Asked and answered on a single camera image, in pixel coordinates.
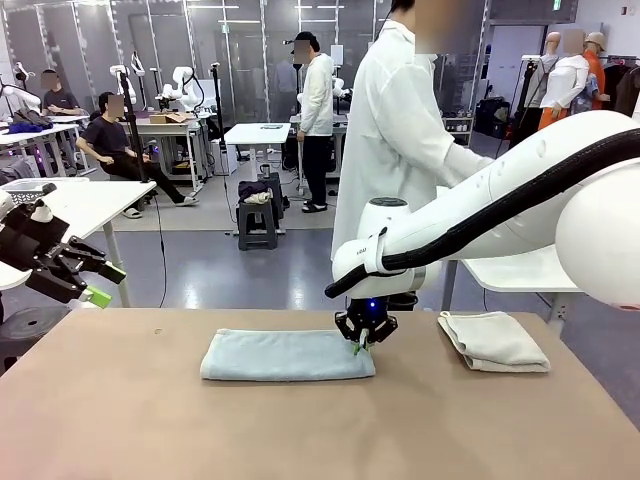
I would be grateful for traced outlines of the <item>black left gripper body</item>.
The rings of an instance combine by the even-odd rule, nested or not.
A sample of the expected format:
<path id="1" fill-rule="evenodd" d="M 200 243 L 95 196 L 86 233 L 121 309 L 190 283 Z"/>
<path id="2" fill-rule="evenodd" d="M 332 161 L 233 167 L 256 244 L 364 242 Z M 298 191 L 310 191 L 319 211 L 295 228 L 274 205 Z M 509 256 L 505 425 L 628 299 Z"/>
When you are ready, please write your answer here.
<path id="1" fill-rule="evenodd" d="M 44 202 L 15 206 L 1 220 L 1 261 L 27 272 L 28 288 L 61 303 L 75 294 L 75 284 L 53 272 L 67 228 Z"/>

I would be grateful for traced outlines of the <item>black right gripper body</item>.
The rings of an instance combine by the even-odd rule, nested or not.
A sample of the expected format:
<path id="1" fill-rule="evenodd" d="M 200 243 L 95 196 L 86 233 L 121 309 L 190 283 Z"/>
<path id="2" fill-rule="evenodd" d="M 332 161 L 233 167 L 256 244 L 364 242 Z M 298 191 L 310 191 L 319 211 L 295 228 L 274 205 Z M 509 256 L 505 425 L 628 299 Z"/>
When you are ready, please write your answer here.
<path id="1" fill-rule="evenodd" d="M 351 299 L 347 318 L 352 326 L 382 326 L 388 322 L 388 298 Z"/>

